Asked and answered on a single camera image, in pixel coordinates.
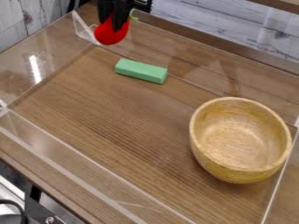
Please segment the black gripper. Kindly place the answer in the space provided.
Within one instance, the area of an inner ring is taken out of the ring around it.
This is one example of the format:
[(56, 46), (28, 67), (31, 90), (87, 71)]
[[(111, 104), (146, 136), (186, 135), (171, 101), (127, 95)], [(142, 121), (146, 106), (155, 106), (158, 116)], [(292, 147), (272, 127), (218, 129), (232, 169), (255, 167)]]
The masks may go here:
[(112, 11), (112, 25), (114, 31), (119, 31), (126, 23), (132, 8), (151, 12), (154, 6), (154, 0), (98, 0), (98, 18), (99, 22), (103, 24)]

